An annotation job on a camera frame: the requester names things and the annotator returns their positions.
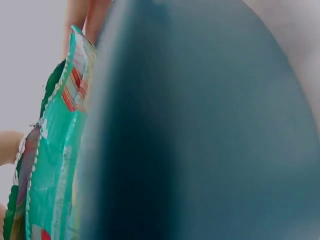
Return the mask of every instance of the human skin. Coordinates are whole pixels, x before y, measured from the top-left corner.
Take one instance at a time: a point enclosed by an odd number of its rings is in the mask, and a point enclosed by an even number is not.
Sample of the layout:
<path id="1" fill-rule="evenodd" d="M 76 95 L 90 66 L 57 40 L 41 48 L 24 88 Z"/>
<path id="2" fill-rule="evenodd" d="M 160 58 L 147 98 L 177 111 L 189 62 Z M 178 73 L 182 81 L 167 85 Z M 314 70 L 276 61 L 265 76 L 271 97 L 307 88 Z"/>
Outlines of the human skin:
<path id="1" fill-rule="evenodd" d="M 96 44 L 112 0 L 67 0 L 63 26 L 63 58 L 67 56 L 72 25 L 84 30 L 85 37 Z"/>

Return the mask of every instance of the teal fabric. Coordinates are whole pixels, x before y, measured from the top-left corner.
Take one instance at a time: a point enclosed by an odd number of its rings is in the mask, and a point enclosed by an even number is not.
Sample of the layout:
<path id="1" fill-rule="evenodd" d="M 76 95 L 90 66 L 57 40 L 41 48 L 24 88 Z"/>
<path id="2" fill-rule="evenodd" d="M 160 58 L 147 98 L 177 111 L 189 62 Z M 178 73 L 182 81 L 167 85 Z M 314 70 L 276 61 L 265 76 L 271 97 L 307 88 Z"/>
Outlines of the teal fabric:
<path id="1" fill-rule="evenodd" d="M 314 120 L 241 0 L 116 1 L 99 47 L 81 239 L 319 238 Z"/>

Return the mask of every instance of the white background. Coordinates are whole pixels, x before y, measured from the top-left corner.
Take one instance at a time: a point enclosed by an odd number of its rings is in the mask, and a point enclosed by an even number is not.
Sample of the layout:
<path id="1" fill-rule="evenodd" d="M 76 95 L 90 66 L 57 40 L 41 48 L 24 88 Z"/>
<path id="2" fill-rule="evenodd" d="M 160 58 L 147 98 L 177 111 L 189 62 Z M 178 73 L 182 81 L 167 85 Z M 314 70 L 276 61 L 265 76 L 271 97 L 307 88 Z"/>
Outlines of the white background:
<path id="1" fill-rule="evenodd" d="M 43 85 L 62 60 L 65 2 L 0 1 L 0 131 L 25 131 L 37 121 Z M 13 173 L 12 165 L 0 167 L 4 205 Z"/>

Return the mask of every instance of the human hand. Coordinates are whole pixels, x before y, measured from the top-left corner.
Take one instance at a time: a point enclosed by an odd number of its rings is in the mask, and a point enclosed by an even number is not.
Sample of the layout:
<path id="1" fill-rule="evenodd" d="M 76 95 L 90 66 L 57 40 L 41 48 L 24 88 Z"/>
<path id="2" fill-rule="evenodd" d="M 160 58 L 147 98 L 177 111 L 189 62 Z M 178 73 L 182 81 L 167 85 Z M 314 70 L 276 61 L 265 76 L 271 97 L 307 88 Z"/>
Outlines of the human hand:
<path id="1" fill-rule="evenodd" d="M 113 0 L 67 0 L 63 31 L 63 58 L 67 56 L 72 25 L 83 30 L 85 37 L 96 44 L 105 16 Z"/>

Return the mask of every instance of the dark teal surface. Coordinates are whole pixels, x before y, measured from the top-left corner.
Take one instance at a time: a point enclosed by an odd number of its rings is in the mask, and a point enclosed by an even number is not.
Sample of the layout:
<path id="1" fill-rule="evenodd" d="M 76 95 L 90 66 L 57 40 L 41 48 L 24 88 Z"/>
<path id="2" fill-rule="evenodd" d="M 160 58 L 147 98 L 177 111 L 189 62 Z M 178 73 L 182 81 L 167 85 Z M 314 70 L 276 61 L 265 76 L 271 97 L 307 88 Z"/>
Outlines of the dark teal surface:
<path id="1" fill-rule="evenodd" d="M 241 0 L 155 2 L 115 1 L 99 43 L 81 239 L 319 239 L 319 139 L 273 36 Z"/>

